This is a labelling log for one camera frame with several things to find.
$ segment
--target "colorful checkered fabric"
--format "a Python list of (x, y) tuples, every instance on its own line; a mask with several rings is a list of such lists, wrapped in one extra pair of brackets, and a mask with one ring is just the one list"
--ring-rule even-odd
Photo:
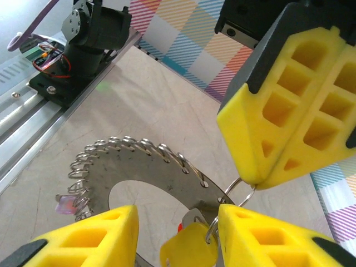
[(310, 175), (334, 239), (356, 256), (356, 156)]
[(221, 101), (252, 50), (215, 34), (224, 0), (132, 0), (140, 46)]

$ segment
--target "metal tag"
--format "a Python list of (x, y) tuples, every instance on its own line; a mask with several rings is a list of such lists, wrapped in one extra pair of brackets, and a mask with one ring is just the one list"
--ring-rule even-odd
[[(182, 225), (183, 229), (187, 228), (190, 224), (199, 222), (199, 223), (204, 223), (207, 225), (207, 222), (203, 216), (203, 214), (198, 210), (197, 208), (194, 208), (192, 210), (189, 210), (183, 217), (182, 219)], [(224, 259), (223, 259), (223, 252), (221, 251), (221, 246), (219, 242), (219, 254), (218, 254), (217, 262), (215, 264), (215, 267), (224, 267)]]
[(197, 222), (197, 223), (199, 222), (199, 223), (207, 225), (207, 222), (206, 222), (203, 214), (197, 208), (189, 210), (184, 215), (184, 217), (182, 219), (183, 229), (187, 228), (188, 225), (195, 223), (195, 222)]
[(164, 267), (212, 267), (217, 261), (217, 242), (205, 242), (208, 227), (192, 223), (161, 247), (160, 260)]
[(77, 208), (74, 207), (76, 201), (76, 195), (63, 195), (58, 197), (58, 204), (56, 207), (56, 213), (59, 214), (75, 214)]

